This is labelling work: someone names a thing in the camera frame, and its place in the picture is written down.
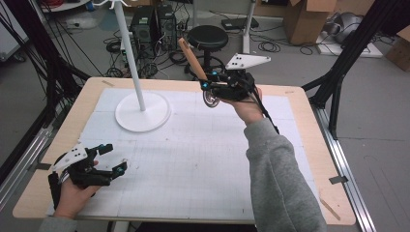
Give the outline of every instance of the metal frame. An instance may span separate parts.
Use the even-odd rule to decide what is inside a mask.
[[[402,0],[378,0],[373,3],[365,18],[347,42],[332,68],[323,76],[302,86],[307,91],[319,86],[313,97],[309,98],[313,112],[320,123],[323,135],[328,144],[337,172],[340,177],[346,178],[343,183],[347,196],[356,215],[362,231],[376,231],[366,204],[350,170],[349,164],[337,141],[337,114],[340,102],[341,84],[347,72],[360,57],[370,40],[383,23],[395,11]],[[332,97],[331,115],[325,110],[326,101]]]
[[[356,185],[355,178],[353,177],[349,163],[347,162],[343,150],[341,149],[340,143],[333,139],[332,133],[327,127],[327,125],[329,125],[329,116],[326,110],[313,108],[313,113],[319,122],[319,126],[337,168],[338,175],[340,177],[346,177],[348,180],[343,183],[343,187],[349,197],[350,204],[352,205],[356,219],[362,228],[362,231],[376,231],[373,220],[370,217],[365,201],[360,194],[358,186]]]
[[[305,91],[320,86],[314,96],[309,99],[310,103],[318,108],[324,108],[326,101],[330,96],[333,96],[329,120],[329,130],[333,139],[337,139],[337,114],[343,79],[367,47],[374,34],[378,32],[383,23],[395,11],[395,7],[400,1],[403,0],[375,1],[332,68],[322,77],[302,86]]]

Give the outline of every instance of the floor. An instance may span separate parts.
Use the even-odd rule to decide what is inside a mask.
[[[78,14],[79,10],[66,14]],[[110,55],[103,40],[112,38],[118,28],[112,19],[115,16],[108,9],[100,8],[91,13],[97,20],[92,29],[74,30],[73,38],[90,57],[101,73],[110,66]],[[199,18],[200,24],[220,26],[223,16]],[[280,21],[274,18],[257,18],[260,26],[252,34],[284,39]],[[76,48],[67,35],[63,35],[75,65],[86,73],[100,76],[82,52]],[[318,54],[311,50],[281,44],[280,52],[273,53],[258,49],[259,42],[250,43],[251,54],[268,55],[272,61],[248,69],[257,84],[302,86],[326,73],[336,56]],[[375,43],[383,54],[390,46]],[[241,52],[241,34],[230,33],[229,44],[218,57],[227,62]],[[164,68],[171,63],[159,65]],[[183,67],[171,66],[158,72],[153,78],[190,80],[183,73]],[[408,231],[410,228],[410,74],[399,69],[386,58],[359,58],[347,74],[342,87],[337,122],[337,135],[343,152],[349,162],[357,185],[370,212],[377,231]],[[307,92],[312,96],[314,90]],[[29,61],[18,63],[8,61],[0,64],[0,161],[4,162],[21,136],[27,131],[44,107],[44,92]],[[13,207],[30,180],[28,172],[15,190],[9,202],[0,212],[2,231],[37,231],[41,221],[13,217]],[[103,221],[82,221],[78,231],[104,231]],[[358,225],[330,226],[329,231],[360,231]]]

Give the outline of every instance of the tape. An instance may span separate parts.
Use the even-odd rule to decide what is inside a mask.
[[[329,181],[332,183],[332,185],[337,184],[337,183],[346,183],[349,180],[347,180],[347,178],[345,176],[336,176],[336,177],[332,177],[329,179]]]

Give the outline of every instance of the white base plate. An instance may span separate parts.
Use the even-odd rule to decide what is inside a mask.
[[[146,110],[141,111],[136,93],[123,98],[115,110],[115,118],[124,129],[149,132],[160,128],[169,118],[171,110],[163,96],[144,93]]]

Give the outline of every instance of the gray sleeve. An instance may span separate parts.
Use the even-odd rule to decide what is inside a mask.
[[[292,144],[264,119],[245,129],[250,194],[259,232],[326,231],[319,204],[299,170]]]
[[[74,232],[77,221],[61,217],[46,217],[40,226],[39,232]]]

